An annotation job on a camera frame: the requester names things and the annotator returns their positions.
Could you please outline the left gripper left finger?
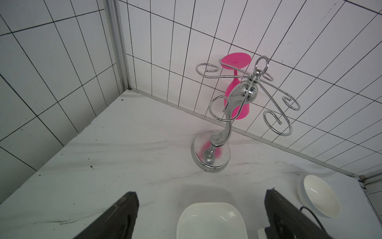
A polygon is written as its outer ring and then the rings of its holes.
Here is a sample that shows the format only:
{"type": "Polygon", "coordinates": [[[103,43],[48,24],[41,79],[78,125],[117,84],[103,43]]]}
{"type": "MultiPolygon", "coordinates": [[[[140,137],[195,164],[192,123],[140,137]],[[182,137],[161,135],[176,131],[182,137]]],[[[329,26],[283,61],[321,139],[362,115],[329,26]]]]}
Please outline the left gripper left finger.
{"type": "Polygon", "coordinates": [[[136,192],[127,192],[75,238],[131,239],[138,210],[136,192]]]}

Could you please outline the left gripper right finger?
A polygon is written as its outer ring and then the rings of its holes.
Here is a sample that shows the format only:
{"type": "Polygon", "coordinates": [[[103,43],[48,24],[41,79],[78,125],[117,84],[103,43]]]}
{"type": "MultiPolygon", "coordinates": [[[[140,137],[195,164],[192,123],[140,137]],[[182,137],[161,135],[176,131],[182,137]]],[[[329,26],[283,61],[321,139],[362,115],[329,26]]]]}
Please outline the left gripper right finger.
{"type": "Polygon", "coordinates": [[[268,189],[265,208],[270,225],[264,228],[265,239],[329,239],[324,226],[306,206],[297,209],[275,189],[268,189]]]}

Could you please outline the white storage box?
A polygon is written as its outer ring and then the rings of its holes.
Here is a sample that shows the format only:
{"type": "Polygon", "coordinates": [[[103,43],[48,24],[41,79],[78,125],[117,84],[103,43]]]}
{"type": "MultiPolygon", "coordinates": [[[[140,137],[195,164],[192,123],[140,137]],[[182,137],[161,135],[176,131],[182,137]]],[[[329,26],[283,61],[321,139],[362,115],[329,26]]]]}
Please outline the white storage box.
{"type": "Polygon", "coordinates": [[[224,202],[195,203],[188,206],[177,224],[177,239],[246,239],[240,212],[224,202]]]}

